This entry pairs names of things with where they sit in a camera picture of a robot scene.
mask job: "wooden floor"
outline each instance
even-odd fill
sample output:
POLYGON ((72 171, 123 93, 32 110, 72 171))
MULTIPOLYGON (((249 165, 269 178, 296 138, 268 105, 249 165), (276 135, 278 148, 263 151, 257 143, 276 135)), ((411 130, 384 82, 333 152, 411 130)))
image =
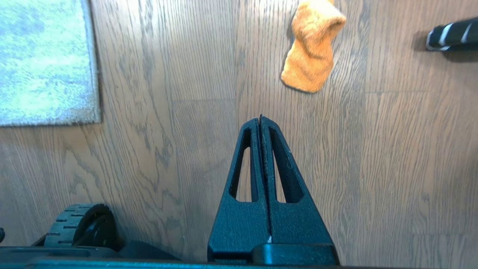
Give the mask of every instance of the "wooden floor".
POLYGON ((92 1, 102 124, 0 129, 2 245, 105 202, 127 239, 205 260, 238 129, 262 113, 343 264, 476 266, 478 56, 424 51, 474 0, 336 0, 348 22, 317 94, 279 79, 297 0, 139 2, 92 1))

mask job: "black and white striped object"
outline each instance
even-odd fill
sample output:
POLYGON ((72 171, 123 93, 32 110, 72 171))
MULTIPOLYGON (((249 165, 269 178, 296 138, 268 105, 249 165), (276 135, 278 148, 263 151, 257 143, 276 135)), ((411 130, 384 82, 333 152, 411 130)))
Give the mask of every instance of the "black and white striped object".
POLYGON ((478 50, 478 17, 435 27, 426 40, 434 51, 478 50))

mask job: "orange sock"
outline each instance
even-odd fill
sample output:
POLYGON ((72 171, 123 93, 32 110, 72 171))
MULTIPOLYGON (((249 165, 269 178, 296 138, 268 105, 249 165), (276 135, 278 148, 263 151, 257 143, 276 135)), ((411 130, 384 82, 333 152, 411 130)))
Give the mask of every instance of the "orange sock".
POLYGON ((292 20, 295 40, 281 75, 287 86, 306 92, 318 92, 322 88, 334 66, 332 39, 345 21, 333 0, 299 3, 292 20))

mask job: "light blue rug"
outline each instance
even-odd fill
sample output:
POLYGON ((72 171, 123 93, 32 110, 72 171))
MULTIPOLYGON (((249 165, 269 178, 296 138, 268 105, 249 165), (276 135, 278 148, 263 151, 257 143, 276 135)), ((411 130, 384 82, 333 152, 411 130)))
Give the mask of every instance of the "light blue rug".
POLYGON ((0 0, 0 126, 101 120, 87 0, 0 0))

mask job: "wheel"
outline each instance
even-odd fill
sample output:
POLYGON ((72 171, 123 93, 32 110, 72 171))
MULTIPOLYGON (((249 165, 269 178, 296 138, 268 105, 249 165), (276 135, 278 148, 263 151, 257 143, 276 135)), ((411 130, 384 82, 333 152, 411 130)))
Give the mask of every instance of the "wheel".
POLYGON ((101 203, 74 204, 67 207, 46 234, 45 247, 71 247, 99 217, 111 215, 109 208, 101 203))

